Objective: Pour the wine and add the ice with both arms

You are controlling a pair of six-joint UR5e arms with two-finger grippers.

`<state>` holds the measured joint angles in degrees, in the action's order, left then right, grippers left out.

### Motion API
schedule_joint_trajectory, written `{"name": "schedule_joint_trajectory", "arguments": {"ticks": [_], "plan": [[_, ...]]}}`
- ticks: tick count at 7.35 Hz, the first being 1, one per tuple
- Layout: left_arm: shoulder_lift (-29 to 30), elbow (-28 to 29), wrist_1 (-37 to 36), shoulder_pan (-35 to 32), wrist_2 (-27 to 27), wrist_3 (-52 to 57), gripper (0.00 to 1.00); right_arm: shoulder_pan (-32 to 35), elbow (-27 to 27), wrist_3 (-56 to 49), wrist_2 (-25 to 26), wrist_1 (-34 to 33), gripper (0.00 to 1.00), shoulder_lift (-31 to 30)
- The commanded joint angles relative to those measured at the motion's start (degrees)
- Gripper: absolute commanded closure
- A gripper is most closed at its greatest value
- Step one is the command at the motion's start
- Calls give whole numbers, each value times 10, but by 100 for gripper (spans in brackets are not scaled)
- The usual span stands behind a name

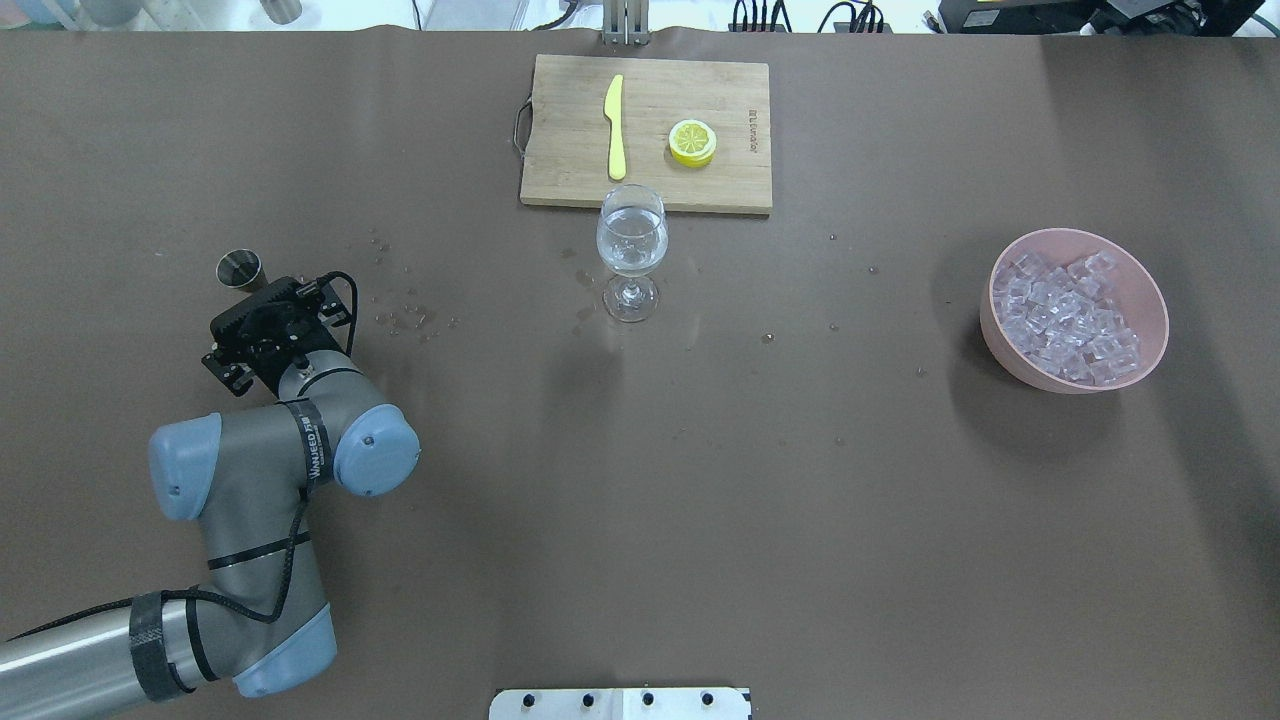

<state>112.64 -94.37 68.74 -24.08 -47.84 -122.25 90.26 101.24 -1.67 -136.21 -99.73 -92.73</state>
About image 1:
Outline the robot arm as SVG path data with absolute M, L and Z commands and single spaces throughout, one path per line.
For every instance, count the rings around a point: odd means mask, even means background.
M 157 428 L 148 442 L 163 512 L 198 525 L 209 579 L 101 603 L 3 644 L 5 719 L 101 719 L 230 679 L 247 698 L 301 685 L 337 656 L 332 605 L 305 516 L 334 484 L 361 497 L 410 478 L 421 445 L 352 361 L 357 299 L 334 281 L 282 277 L 216 316 L 204 365 L 233 395 L 274 402 Z

